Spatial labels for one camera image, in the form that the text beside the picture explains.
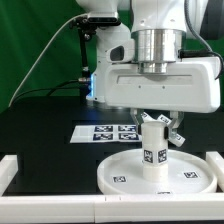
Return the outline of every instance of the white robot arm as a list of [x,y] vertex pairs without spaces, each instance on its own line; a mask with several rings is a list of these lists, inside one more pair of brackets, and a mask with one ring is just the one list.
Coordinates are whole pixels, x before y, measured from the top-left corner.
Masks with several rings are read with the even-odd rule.
[[[117,12],[122,1],[78,2],[87,11],[106,14]],[[182,112],[210,113],[220,106],[220,87],[216,78],[220,72],[220,59],[211,57],[210,49],[206,51],[207,57],[180,57],[187,34],[186,22],[191,31],[198,31],[208,4],[208,0],[192,1],[190,8],[194,10],[190,18],[187,18],[186,2],[188,1],[131,0],[131,33],[125,28],[114,29],[105,38],[104,35],[110,32],[110,28],[99,31],[98,60],[103,59],[104,67],[99,63],[96,70],[96,76],[99,72],[100,80],[94,80],[95,96],[97,89],[103,84],[101,102],[113,107],[131,108],[134,120],[140,125],[143,122],[137,120],[139,109],[171,111],[174,118],[169,130],[167,124],[161,121],[152,120],[142,124],[142,149],[121,152],[101,163],[98,168],[98,185],[103,193],[197,193],[216,190],[216,177],[207,165],[201,177],[213,176],[212,184],[206,185],[206,188],[204,185],[200,190],[195,187],[190,189],[187,184],[192,186],[192,182],[186,181],[186,177],[192,172],[187,173],[186,166],[182,167],[180,164],[185,159],[192,160],[187,169],[194,170],[197,169],[195,163],[204,166],[204,162],[191,159],[191,156],[181,152],[173,153],[168,150],[168,139],[170,136],[176,137],[173,129],[178,127],[183,118]],[[189,26],[192,18],[193,29]],[[116,41],[120,43],[108,48]],[[107,43],[107,47],[100,51],[102,43],[103,46]],[[118,185],[111,181],[115,173],[118,177],[124,177],[122,180],[126,177],[129,180],[125,185]]]

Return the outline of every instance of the white round platform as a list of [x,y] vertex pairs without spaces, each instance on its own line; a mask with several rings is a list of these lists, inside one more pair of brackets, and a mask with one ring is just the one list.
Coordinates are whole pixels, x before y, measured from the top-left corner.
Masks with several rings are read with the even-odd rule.
[[98,186],[104,194],[178,194],[215,192],[217,178],[207,163],[187,153],[168,151],[168,180],[143,178],[142,149],[105,159],[98,167]]

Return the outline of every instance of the green screen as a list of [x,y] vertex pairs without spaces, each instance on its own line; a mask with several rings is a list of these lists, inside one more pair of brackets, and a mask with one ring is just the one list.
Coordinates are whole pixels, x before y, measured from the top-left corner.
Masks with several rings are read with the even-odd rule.
[[[75,0],[0,0],[0,112],[7,108],[12,94],[55,32],[67,20],[83,12]],[[121,13],[122,22],[130,27],[128,17],[127,12]],[[91,71],[96,64],[95,43],[95,38],[87,43]],[[224,55],[224,39],[209,43],[214,51]],[[201,48],[195,40],[188,41],[186,46]],[[55,87],[80,76],[77,30],[67,26],[38,63],[22,91]],[[77,90],[60,90],[54,95],[77,94]]]

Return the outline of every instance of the white cylinder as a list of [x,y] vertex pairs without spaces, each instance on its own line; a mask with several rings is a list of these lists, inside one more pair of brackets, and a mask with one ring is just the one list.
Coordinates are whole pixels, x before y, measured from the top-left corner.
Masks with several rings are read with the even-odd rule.
[[132,0],[132,32],[171,29],[186,32],[184,0]]
[[116,12],[119,0],[76,0],[86,12]]
[[142,124],[143,177],[150,182],[168,178],[167,126],[160,121]]

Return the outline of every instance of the white object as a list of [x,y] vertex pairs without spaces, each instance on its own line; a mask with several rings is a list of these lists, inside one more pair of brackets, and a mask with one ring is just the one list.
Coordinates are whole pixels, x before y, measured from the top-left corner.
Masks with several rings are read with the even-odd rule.
[[[111,59],[111,53],[116,50],[117,48],[123,48],[124,51],[124,57],[122,60],[117,60],[114,61]],[[127,42],[121,44],[119,47],[112,48],[107,51],[106,57],[107,61],[110,63],[125,63],[125,62],[130,62],[134,59],[135,56],[135,41],[133,39],[128,40]]]
[[0,162],[0,196],[18,171],[17,156],[5,156]]
[[106,195],[176,195],[216,191],[217,178],[204,160],[172,150],[169,150],[168,157],[168,180],[150,182],[142,176],[142,149],[128,150],[112,155],[98,167],[98,186]]
[[219,187],[224,191],[224,159],[218,152],[207,152],[206,161],[216,173]]
[[183,0],[132,0],[132,32],[171,29],[186,32]]
[[0,197],[0,223],[224,220],[223,207],[223,193]]
[[92,92],[87,96],[87,100],[105,103],[105,73],[111,65],[107,62],[106,52],[130,38],[130,30],[124,24],[106,30],[97,29],[97,68],[92,75]]
[[220,106],[217,57],[169,63],[165,75],[139,75],[137,70],[135,64],[109,67],[105,78],[109,106],[201,113]]
[[168,179],[168,140],[165,139],[167,125],[161,121],[151,121],[143,123],[141,128],[143,178],[150,182],[164,182]]
[[[164,116],[163,114],[161,114],[157,118],[157,120],[165,122],[167,124],[167,126],[169,126],[170,123],[171,123],[171,120],[168,117]],[[176,145],[177,147],[181,147],[184,144],[185,140],[186,139],[183,136],[179,135],[179,134],[176,134],[175,138],[172,138],[172,137],[169,136],[169,141],[171,143],[173,143],[174,145]]]

